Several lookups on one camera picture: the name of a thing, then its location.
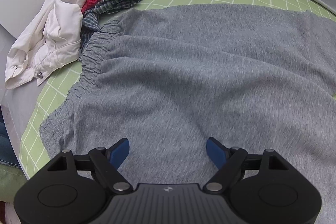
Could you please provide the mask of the white denim jacket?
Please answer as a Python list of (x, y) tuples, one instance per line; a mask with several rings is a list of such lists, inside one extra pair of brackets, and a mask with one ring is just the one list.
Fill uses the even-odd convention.
[(45, 0), (7, 55), (5, 88), (36, 79), (42, 84), (54, 71), (76, 61), (80, 52), (86, 0)]

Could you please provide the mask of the green checked bed sheet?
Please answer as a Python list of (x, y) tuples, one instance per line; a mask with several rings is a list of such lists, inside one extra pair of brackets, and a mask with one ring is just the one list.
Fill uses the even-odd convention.
[[(318, 16), (335, 20), (335, 12), (314, 0), (142, 0), (135, 8), (150, 10), (214, 3), (257, 5), (290, 11), (311, 11)], [(27, 178), (36, 174), (50, 159), (40, 138), (39, 128), (42, 121), (64, 102), (72, 85), (79, 80), (80, 74), (81, 63), (75, 61), (52, 73), (48, 80), (41, 85), (34, 110), (23, 135), (19, 138), (19, 161)]]

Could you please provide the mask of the red garment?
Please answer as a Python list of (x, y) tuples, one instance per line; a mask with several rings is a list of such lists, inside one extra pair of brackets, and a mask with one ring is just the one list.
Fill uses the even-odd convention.
[(84, 5), (81, 8), (81, 12), (82, 14), (85, 14), (85, 12), (89, 9), (92, 9), (93, 7), (96, 6), (96, 4), (98, 2), (100, 2), (101, 0), (86, 0)]

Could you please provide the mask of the grey sweatpants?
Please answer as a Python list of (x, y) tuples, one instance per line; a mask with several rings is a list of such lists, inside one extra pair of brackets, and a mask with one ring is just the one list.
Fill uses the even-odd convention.
[(84, 44), (82, 73), (39, 132), (50, 157), (121, 138), (131, 184), (204, 184), (209, 137), (275, 149), (335, 223), (335, 22), (251, 5), (131, 9)]

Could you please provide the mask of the blue plaid shirt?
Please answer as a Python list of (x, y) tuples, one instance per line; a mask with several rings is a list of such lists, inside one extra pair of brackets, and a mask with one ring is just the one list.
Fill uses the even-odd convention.
[(122, 10), (130, 9), (141, 0), (101, 0), (95, 7), (83, 14), (80, 32), (80, 50), (82, 51), (95, 32), (101, 30), (99, 19), (102, 14), (116, 14)]

